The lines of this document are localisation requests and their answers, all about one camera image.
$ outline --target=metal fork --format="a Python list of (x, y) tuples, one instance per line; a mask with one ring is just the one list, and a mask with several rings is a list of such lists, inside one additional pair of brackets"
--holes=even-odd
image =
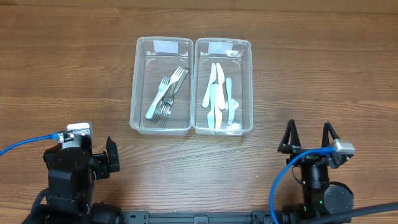
[(189, 71), (184, 68), (182, 71), (182, 75), (180, 77), (180, 80), (174, 84), (172, 87), (170, 94), (166, 97), (166, 100), (164, 101), (164, 104), (162, 106), (162, 116), (160, 119), (160, 125), (161, 126), (166, 126), (167, 121), (169, 120), (170, 116), (170, 108), (173, 105), (174, 102), (174, 97), (177, 94), (178, 89), (180, 88), (181, 84), (184, 82), (185, 77), (188, 75)]
[(156, 107), (156, 110), (155, 110), (155, 113), (154, 113), (154, 117), (150, 120), (151, 123), (157, 124), (157, 123), (159, 122), (159, 119), (160, 119), (160, 117), (162, 116), (162, 108), (161, 108), (161, 105), (162, 105), (162, 103), (163, 103), (163, 99), (164, 99), (164, 98), (162, 98), (162, 99), (158, 102), (157, 107)]

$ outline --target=fork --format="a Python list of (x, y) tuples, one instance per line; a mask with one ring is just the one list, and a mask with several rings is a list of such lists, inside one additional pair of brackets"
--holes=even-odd
[(155, 96), (155, 99), (152, 102), (151, 106), (156, 107), (156, 104), (166, 94), (166, 92), (170, 88), (170, 86), (173, 85), (174, 83), (178, 82), (178, 80), (180, 79), (182, 73), (183, 73), (183, 68), (182, 67), (178, 67), (178, 69), (176, 69), (176, 71), (174, 71), (173, 75), (170, 77), (169, 84), (167, 84), (163, 90), (159, 89), (159, 92)]
[(172, 87), (171, 92), (169, 93), (169, 96), (166, 97), (166, 100), (164, 101), (163, 107), (162, 107), (162, 112), (164, 115), (169, 115), (170, 113), (170, 108), (172, 107), (174, 97), (177, 94), (178, 89), (180, 88), (181, 84), (184, 82), (185, 77), (188, 75), (189, 71), (187, 69), (183, 69), (183, 74), (180, 78), (180, 80), (174, 84)]
[(168, 87), (169, 83), (170, 83), (169, 78), (168, 77), (163, 77), (161, 83), (159, 84), (158, 92), (156, 94), (156, 97), (153, 100), (152, 104), (150, 105), (147, 113), (145, 114), (145, 118), (146, 119), (152, 119), (153, 118), (154, 113), (155, 113), (155, 109), (156, 109), (156, 105), (162, 99), (162, 97), (164, 96), (164, 90), (165, 90), (166, 87)]
[(166, 127), (166, 124), (169, 121), (170, 108), (173, 105), (174, 97), (177, 94), (177, 91), (180, 88), (181, 84), (184, 82), (185, 77), (187, 77), (188, 73), (189, 70), (187, 68), (184, 68), (180, 79), (178, 80), (177, 83), (173, 84), (172, 89), (169, 92), (169, 95), (166, 97), (166, 100), (164, 101), (162, 107), (162, 116), (160, 117), (160, 124), (159, 124), (160, 126)]
[(165, 95), (162, 97), (162, 99), (158, 102), (157, 106), (156, 106), (156, 110), (155, 110), (155, 114), (153, 116), (153, 118), (151, 119), (151, 123), (157, 124), (157, 122), (160, 119), (160, 116), (162, 116), (162, 103), (164, 100)]

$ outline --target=plastic cutlery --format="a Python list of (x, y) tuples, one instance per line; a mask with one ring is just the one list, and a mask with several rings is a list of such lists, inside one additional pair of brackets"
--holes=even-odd
[(209, 125), (209, 128), (214, 129), (214, 116), (215, 116), (215, 108), (216, 108), (216, 85), (212, 84), (211, 85), (211, 93), (210, 93), (210, 112), (207, 114), (207, 124)]
[(207, 84), (207, 89), (205, 93), (205, 97), (203, 98), (203, 102), (201, 104), (202, 107), (207, 108), (209, 107), (209, 100), (210, 100), (210, 86), (215, 82), (217, 79), (217, 68), (216, 64), (212, 63), (211, 64), (211, 72), (210, 72), (210, 78), (209, 78), (209, 83)]
[(166, 94), (166, 92), (170, 88), (170, 86), (173, 85), (175, 82), (177, 82), (180, 79), (182, 73), (183, 73), (183, 68), (178, 67), (178, 69), (176, 69), (176, 71), (174, 71), (173, 75), (170, 77), (170, 81), (169, 81), (169, 83), (166, 84), (166, 86), (164, 86), (164, 83), (162, 81), (162, 83), (160, 84), (162, 86), (159, 85), (159, 90), (155, 96), (155, 99), (153, 100), (152, 104), (150, 105), (150, 107), (145, 115), (146, 119), (152, 119), (152, 117), (154, 116), (155, 110), (156, 110), (157, 103), (163, 98), (163, 96)]
[(215, 116), (216, 116), (216, 129), (220, 129), (221, 127), (221, 122), (223, 120), (223, 112), (220, 111), (219, 109), (219, 100), (218, 100), (218, 93), (219, 93), (219, 87), (218, 84), (215, 84), (216, 86), (216, 105), (215, 105)]
[[(160, 92), (162, 92), (162, 91), (166, 88), (166, 86), (169, 84), (169, 81), (170, 81), (170, 80), (169, 80), (168, 77), (163, 77), (161, 83), (159, 84), (158, 92), (157, 92), (156, 96), (159, 95)], [(153, 102), (152, 102), (152, 104), (150, 105), (150, 107), (149, 107), (149, 109), (148, 109), (148, 111), (147, 111), (147, 113), (146, 113), (146, 115), (145, 115), (145, 118), (146, 118), (146, 119), (152, 119), (152, 117), (154, 116), (155, 110), (156, 110), (156, 105), (157, 105), (157, 103), (154, 105)]]
[(156, 106), (156, 110), (155, 113), (152, 117), (152, 119), (150, 120), (151, 123), (157, 124), (157, 122), (159, 121), (159, 119), (162, 117), (162, 103), (164, 100), (165, 95), (162, 97), (162, 99), (158, 102), (157, 106)]
[(232, 125), (235, 117), (235, 110), (238, 108), (239, 103), (232, 99), (232, 79), (225, 79), (226, 94), (228, 96), (228, 125)]
[(217, 102), (218, 102), (218, 108), (220, 110), (223, 110), (223, 109), (225, 109), (225, 98), (224, 98), (224, 90), (223, 90), (225, 76), (224, 76), (223, 68), (221, 68), (220, 63), (217, 63), (216, 67), (217, 67), (217, 77), (218, 77)]

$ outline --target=white label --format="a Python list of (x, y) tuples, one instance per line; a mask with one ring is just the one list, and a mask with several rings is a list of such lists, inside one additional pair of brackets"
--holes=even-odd
[(178, 42), (154, 40), (155, 52), (178, 53)]
[(209, 54), (227, 54), (227, 51), (232, 50), (232, 43), (209, 43)]

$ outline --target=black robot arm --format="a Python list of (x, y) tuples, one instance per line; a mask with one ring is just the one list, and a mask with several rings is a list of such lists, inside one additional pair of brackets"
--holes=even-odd
[[(92, 203), (94, 182), (120, 170), (116, 143), (108, 137), (106, 152), (93, 154), (88, 123), (74, 124), (58, 136), (59, 144), (43, 155), (49, 187), (37, 196), (24, 223), (124, 224), (119, 207)], [(47, 204), (41, 205), (44, 197)]]
[[(333, 139), (332, 143), (329, 142), (329, 134)], [(353, 209), (354, 195), (352, 191), (345, 184), (330, 182), (328, 166), (336, 169), (344, 164), (353, 156), (354, 147), (350, 142), (340, 141), (330, 123), (324, 125), (322, 147), (334, 147), (336, 152), (328, 156), (305, 156), (294, 164), (301, 170), (304, 203), (283, 206), (282, 213), (279, 215), (280, 223), (296, 224), (302, 220)], [(300, 144), (294, 120), (291, 119), (288, 122), (278, 152), (290, 154), (289, 159), (286, 160), (288, 164), (304, 151)], [(344, 223), (350, 221), (350, 218), (343, 220)]]

